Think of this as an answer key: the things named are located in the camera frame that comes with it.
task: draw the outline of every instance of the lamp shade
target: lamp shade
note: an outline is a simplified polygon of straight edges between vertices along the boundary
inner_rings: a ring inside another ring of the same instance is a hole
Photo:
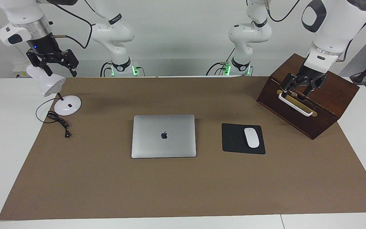
[[[46,72],[38,67],[34,67],[33,65],[29,65],[26,68],[26,72],[35,80],[37,80],[39,84],[39,89],[42,94],[47,97],[51,94],[56,94],[61,91],[61,87],[66,81],[66,78],[58,75],[52,74],[48,76]]]

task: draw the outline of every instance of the table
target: table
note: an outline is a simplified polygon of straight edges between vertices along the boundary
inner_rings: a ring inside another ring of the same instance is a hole
[[[0,79],[0,210],[42,126],[35,108],[44,98],[33,79]],[[49,105],[40,110],[47,113]],[[339,124],[366,169],[366,88]],[[366,228],[366,213],[0,222],[0,228]]]

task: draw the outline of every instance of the brown desk surface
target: brown desk surface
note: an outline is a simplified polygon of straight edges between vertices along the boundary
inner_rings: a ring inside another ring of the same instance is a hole
[[[340,126],[312,141],[256,102],[266,77],[71,78],[82,107],[44,124],[0,220],[366,212]],[[194,114],[195,158],[132,159],[134,115]],[[262,126],[266,155],[222,151],[221,123]]]

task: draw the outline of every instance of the black mouse pad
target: black mouse pad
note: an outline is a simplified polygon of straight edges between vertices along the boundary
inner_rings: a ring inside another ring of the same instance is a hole
[[[251,148],[248,146],[244,132],[245,128],[254,128],[256,130],[260,141],[260,145],[257,148]],[[266,154],[265,144],[263,143],[262,128],[260,126],[223,123],[221,125],[221,130],[223,151],[257,155]]]

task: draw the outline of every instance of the apple logo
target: apple logo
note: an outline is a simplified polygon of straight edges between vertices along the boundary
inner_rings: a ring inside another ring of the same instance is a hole
[[[162,137],[162,139],[167,139],[167,133],[166,133],[166,131],[164,133],[162,133],[160,136]]]

